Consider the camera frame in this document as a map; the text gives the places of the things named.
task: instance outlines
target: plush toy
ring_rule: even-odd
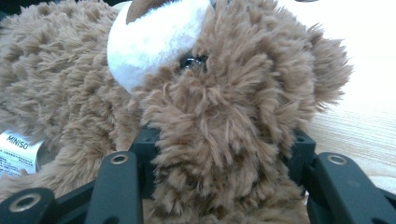
[[[56,157],[3,176],[0,200],[94,180],[149,123],[161,136],[147,223],[307,222],[283,160],[293,131],[342,94],[339,40],[272,0],[135,0],[119,14],[66,1],[1,26],[0,131],[44,139]]]

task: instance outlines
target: plush toy's body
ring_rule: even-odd
[[[283,159],[293,130],[347,82],[340,41],[273,1],[221,0],[191,49],[205,63],[174,60],[126,91],[106,62],[116,16],[104,3],[69,1],[2,23],[0,131],[46,139],[58,155],[36,175],[0,179],[0,200],[32,187],[60,196],[95,179],[101,159],[150,122],[161,152],[147,222],[306,222]]]

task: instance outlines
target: stuffed animal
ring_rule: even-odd
[[[147,223],[308,222],[283,160],[293,131],[342,94],[339,40],[272,0],[135,0],[120,13],[65,1],[1,27],[0,131],[44,139],[56,157],[3,176],[0,200],[94,180],[149,123],[161,135]]]

